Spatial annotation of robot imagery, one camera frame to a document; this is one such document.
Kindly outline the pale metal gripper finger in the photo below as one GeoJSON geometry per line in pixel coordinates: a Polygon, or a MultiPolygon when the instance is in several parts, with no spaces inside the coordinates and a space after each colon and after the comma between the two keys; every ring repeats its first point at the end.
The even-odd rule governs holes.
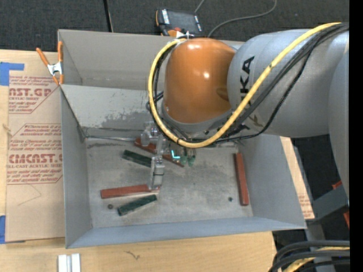
{"type": "Polygon", "coordinates": [[[148,146],[149,144],[155,144],[158,139],[158,129],[155,125],[149,125],[145,127],[145,130],[141,133],[140,141],[142,146],[148,146]]]}
{"type": "Polygon", "coordinates": [[[165,165],[162,157],[151,158],[150,184],[151,190],[157,190],[162,186],[165,165]]]}

